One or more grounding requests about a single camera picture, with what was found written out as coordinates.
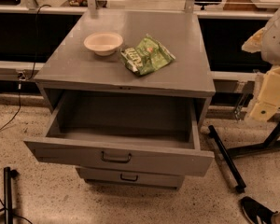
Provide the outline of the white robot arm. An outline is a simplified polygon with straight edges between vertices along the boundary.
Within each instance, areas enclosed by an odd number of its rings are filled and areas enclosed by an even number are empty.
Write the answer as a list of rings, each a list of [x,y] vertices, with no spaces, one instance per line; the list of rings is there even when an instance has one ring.
[[[244,42],[242,50],[249,53],[259,52],[263,61],[280,65],[280,8],[263,28]]]

